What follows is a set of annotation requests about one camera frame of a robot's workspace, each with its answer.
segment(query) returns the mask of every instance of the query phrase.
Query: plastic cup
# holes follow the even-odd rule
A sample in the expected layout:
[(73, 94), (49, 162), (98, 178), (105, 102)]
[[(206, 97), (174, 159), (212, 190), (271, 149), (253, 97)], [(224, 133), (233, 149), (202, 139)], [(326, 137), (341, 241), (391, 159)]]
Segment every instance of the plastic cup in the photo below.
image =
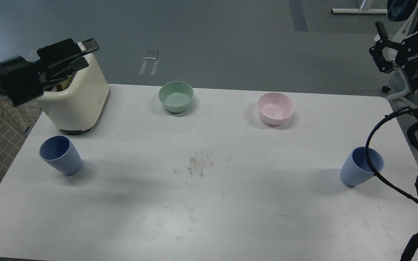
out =
[(66, 136), (54, 136), (43, 142), (40, 157), (56, 170), (73, 175), (82, 168), (82, 159)]
[(184, 82), (169, 82), (159, 90), (159, 99), (166, 110), (184, 112), (191, 106), (193, 88)]
[(257, 101), (257, 108), (261, 120), (269, 125), (284, 124), (295, 112), (293, 101), (277, 92), (262, 95)]
[[(381, 155), (373, 149), (369, 149), (369, 155), (370, 161), (378, 172), (383, 170), (385, 163)], [(365, 147), (355, 148), (341, 168), (341, 181), (350, 187), (354, 187), (366, 182), (371, 177), (373, 177), (373, 172), (365, 158)]]

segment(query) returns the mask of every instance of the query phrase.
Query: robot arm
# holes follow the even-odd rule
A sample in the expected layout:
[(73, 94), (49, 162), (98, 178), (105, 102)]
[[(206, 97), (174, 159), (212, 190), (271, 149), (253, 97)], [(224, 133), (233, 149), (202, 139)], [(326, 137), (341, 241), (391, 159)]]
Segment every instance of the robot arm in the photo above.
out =
[(83, 55), (98, 48), (94, 39), (75, 43), (70, 38), (39, 49), (35, 62), (21, 56), (0, 62), (0, 100), (9, 98), (15, 107), (42, 96), (44, 90), (88, 67)]

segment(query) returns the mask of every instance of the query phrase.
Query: green bowl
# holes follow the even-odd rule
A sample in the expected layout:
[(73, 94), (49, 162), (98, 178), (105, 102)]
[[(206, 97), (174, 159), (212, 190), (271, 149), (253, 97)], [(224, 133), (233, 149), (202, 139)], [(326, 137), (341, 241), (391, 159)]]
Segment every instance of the green bowl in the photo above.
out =
[(191, 106), (193, 88), (184, 82), (169, 82), (159, 91), (159, 99), (166, 110), (174, 113), (184, 112)]

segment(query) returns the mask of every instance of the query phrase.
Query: bowl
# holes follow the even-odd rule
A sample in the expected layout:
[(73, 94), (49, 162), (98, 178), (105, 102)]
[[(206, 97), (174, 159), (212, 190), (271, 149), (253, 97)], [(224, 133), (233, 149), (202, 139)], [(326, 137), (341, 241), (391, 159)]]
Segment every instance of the bowl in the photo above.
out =
[(295, 104), (284, 94), (270, 92), (262, 95), (257, 101), (259, 117), (269, 125), (284, 124), (295, 112)]
[(191, 106), (193, 88), (185, 82), (169, 82), (159, 90), (159, 99), (166, 110), (184, 112)]

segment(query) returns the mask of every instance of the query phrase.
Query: white table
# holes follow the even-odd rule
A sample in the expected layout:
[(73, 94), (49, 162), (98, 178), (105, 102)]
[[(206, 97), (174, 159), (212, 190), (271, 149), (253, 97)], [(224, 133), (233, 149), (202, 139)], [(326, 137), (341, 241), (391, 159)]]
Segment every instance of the white table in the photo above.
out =
[[(264, 124), (265, 92), (195, 89), (170, 114), (156, 86), (111, 85), (84, 160), (65, 177), (38, 156), (58, 132), (42, 115), (0, 185), (0, 256), (52, 261), (398, 260), (418, 206), (377, 178), (339, 179), (350, 151), (391, 112), (383, 98), (288, 93), (295, 114)], [(396, 120), (372, 147), (416, 195)], [(418, 260), (418, 251), (414, 260)]]

